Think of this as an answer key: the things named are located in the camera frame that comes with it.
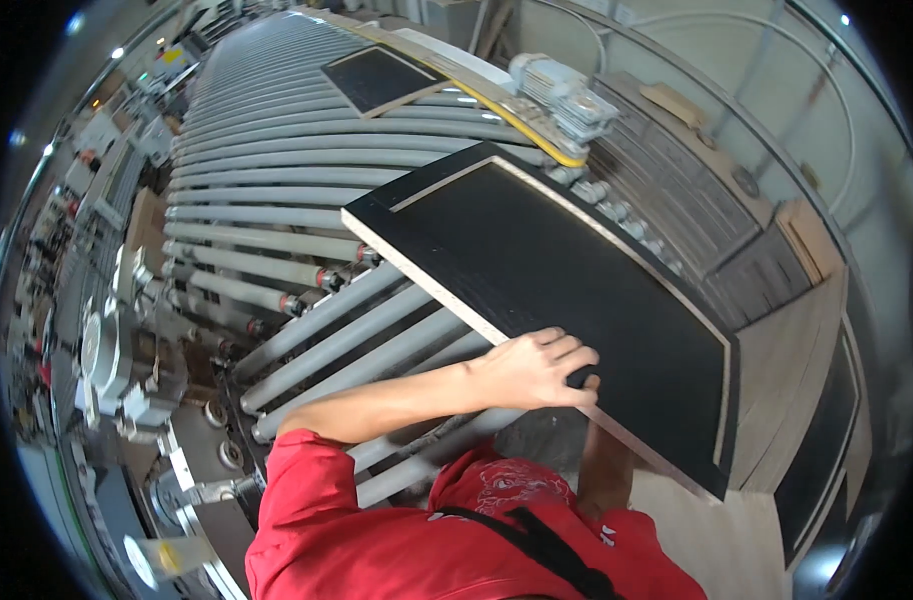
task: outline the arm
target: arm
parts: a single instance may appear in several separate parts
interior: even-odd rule
[[[588,378],[582,390],[567,387],[565,379],[598,360],[592,348],[562,329],[542,329],[467,362],[325,395],[290,411],[277,437],[308,429],[358,444],[436,417],[493,407],[589,406],[597,401],[599,378]]]

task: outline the cable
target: cable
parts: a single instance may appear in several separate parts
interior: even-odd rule
[[[547,0],[533,0],[534,2],[546,2]],[[836,97],[839,99],[839,104],[843,110],[843,117],[846,119],[846,129],[847,134],[850,138],[850,156],[849,161],[846,165],[846,175],[843,178],[843,185],[840,186],[839,192],[836,194],[833,201],[830,202],[829,210],[830,214],[840,206],[840,203],[844,200],[844,196],[847,195],[847,190],[853,182],[853,175],[857,162],[857,142],[854,134],[853,127],[853,117],[850,114],[850,105],[847,103],[847,98],[844,96],[844,90],[841,89],[840,83],[837,81],[837,78],[834,77],[833,72],[830,70],[830,67],[827,66],[823,60],[817,55],[816,52],[811,50],[806,44],[804,44],[799,37],[793,35],[788,30],[780,27],[775,24],[773,21],[768,21],[765,18],[755,16],[752,14],[742,14],[740,12],[731,12],[730,10],[688,10],[683,12],[673,12],[671,14],[661,14],[658,16],[652,16],[649,18],[640,19],[639,21],[633,23],[632,28],[636,29],[638,27],[645,27],[647,25],[654,25],[655,23],[662,23],[665,21],[676,21],[679,19],[687,18],[705,18],[705,17],[715,17],[715,18],[733,18],[739,21],[747,21],[750,23],[756,23],[764,27],[768,27],[771,30],[775,31],[780,36],[783,36],[786,40],[795,44],[800,50],[805,52],[813,61],[822,69],[823,73],[826,74],[827,80],[830,82],[830,85],[833,86],[834,92],[836,92]]]
[[[607,48],[604,47],[604,41],[602,39],[600,39],[600,34],[597,33],[597,30],[595,30],[593,28],[593,25],[590,25],[589,21],[587,21],[585,18],[583,18],[575,10],[572,10],[566,6],[560,6],[559,4],[550,2],[550,0],[531,0],[531,1],[536,2],[538,4],[544,4],[548,7],[553,7],[555,9],[557,9],[558,11],[563,11],[570,17],[572,17],[572,18],[576,19],[577,21],[579,21],[580,23],[582,23],[587,29],[589,29],[590,33],[593,34],[593,39],[596,41],[596,51],[598,54],[598,61],[596,62],[596,66],[598,68],[597,68],[596,72],[597,73],[607,73]]]

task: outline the metal bracket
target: metal bracket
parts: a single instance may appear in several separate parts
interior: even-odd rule
[[[215,502],[225,502],[234,500],[241,494],[257,489],[259,484],[253,475],[240,477],[238,479],[224,479],[223,481],[213,481],[210,483],[198,483],[190,489],[183,492],[186,504],[190,506],[199,506],[200,504],[213,504]]]

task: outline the hand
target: hand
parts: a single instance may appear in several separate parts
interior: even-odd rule
[[[593,348],[559,327],[550,327],[507,340],[464,365],[473,395],[487,407],[533,410],[596,404],[598,376],[587,377],[582,390],[567,386],[566,378],[599,361]]]

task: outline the wooden board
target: wooden board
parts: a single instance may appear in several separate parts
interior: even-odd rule
[[[783,600],[780,523],[769,494],[730,490],[709,505],[673,480],[646,471],[633,475],[630,506],[646,513],[666,556],[713,600]]]
[[[844,258],[809,201],[797,198],[783,202],[776,213],[776,224],[811,283],[823,282],[844,270]]]
[[[341,216],[490,343],[559,326],[595,348],[602,386],[587,416],[691,492],[723,499],[739,410],[736,338],[595,213],[484,143],[391,181]]]
[[[739,417],[730,487],[772,494],[810,426],[847,301],[847,271],[738,331]]]
[[[450,79],[387,44],[356,50],[320,67],[361,118],[380,116],[450,85]]]

